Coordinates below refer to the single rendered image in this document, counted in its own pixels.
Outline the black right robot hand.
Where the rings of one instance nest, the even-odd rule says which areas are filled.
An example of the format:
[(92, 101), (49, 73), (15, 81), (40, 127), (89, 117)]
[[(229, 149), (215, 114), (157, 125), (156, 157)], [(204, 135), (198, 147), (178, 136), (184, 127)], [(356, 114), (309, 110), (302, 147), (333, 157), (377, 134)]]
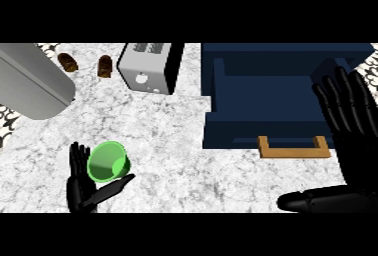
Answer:
[(358, 71), (336, 68), (312, 86), (346, 185), (284, 194), (278, 208), (297, 213), (378, 213), (378, 105)]

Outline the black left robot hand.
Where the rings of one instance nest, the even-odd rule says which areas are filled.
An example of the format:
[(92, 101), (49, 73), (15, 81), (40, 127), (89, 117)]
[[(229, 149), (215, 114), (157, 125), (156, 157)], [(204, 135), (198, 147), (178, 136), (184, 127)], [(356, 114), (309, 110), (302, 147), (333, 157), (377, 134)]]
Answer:
[(92, 213), (98, 204), (114, 197), (135, 179), (135, 174), (128, 174), (120, 180), (113, 181), (101, 189), (88, 174), (88, 160), (91, 148), (74, 142), (70, 146), (71, 176), (67, 180), (67, 203), (71, 213)]

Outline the green cup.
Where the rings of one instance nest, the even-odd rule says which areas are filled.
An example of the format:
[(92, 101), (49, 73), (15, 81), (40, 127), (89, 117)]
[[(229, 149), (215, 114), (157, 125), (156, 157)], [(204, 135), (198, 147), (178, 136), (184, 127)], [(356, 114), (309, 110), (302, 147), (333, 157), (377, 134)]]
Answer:
[(88, 174), (95, 182), (105, 183), (125, 177), (131, 171), (125, 146), (107, 141), (94, 149), (88, 160)]

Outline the silver toaster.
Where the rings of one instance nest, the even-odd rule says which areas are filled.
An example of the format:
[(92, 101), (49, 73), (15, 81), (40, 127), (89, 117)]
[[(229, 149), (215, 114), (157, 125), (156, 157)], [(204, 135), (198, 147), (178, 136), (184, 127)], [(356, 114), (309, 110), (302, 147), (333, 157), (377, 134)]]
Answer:
[(184, 49), (184, 43), (126, 44), (117, 69), (131, 90), (173, 94)]

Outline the dark blue drawer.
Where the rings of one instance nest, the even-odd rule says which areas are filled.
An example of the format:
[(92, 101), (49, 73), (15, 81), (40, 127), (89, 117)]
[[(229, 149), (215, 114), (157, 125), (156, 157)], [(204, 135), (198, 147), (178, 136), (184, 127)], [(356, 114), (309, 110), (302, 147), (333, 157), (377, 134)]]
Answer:
[(311, 148), (331, 138), (312, 85), (337, 67), (353, 70), (373, 55), (370, 43), (206, 43), (201, 93), (206, 149)]

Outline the brown bread loaf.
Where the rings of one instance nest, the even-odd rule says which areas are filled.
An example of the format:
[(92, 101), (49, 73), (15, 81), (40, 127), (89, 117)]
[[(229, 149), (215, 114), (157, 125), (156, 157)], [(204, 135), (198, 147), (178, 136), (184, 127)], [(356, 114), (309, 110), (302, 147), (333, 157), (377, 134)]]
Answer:
[(79, 64), (68, 53), (61, 53), (58, 55), (58, 61), (67, 72), (74, 72), (79, 69)]
[(102, 78), (110, 78), (113, 73), (113, 59), (108, 55), (99, 58), (98, 62), (98, 76)]

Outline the large grey rounded appliance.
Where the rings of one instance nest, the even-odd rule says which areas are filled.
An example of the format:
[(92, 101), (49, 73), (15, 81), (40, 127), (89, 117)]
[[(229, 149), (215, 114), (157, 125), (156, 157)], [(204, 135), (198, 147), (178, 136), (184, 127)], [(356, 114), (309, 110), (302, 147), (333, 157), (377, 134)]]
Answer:
[(0, 43), (0, 104), (35, 120), (71, 105), (76, 85), (33, 43)]

